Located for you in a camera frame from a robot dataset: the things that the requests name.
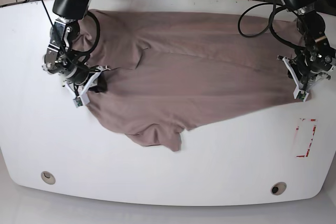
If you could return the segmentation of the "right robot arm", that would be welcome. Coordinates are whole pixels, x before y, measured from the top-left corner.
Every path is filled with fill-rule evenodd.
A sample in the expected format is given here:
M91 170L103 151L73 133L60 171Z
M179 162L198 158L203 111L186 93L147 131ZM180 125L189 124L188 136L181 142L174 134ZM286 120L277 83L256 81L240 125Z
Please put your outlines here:
M108 66L88 66L87 62L100 39L100 24L97 17L88 10L91 0L55 0L52 11L58 18L52 22L50 42L43 57L42 68L48 74L62 77L62 85L72 95L76 107L87 105L88 92L101 93L107 90L103 73ZM73 49L73 41L79 36L78 22L90 17L96 26L93 45L86 51Z

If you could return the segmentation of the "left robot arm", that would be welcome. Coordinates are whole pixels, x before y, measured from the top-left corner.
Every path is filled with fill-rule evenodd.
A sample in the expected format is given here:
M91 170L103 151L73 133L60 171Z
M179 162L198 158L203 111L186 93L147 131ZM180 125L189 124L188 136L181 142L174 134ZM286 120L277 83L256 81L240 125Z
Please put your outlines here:
M319 81L330 79L330 73L335 69L335 49L330 46L325 34L325 21L315 10L317 0L272 0L272 12L268 18L267 27L261 32L246 35L245 38L256 38L270 31L274 38L282 44L294 49L293 59L278 56L288 69L288 75L296 84L293 97L305 102L310 90ZM277 35L273 28L274 17L287 10L297 17L297 30L303 35L304 46L295 45Z

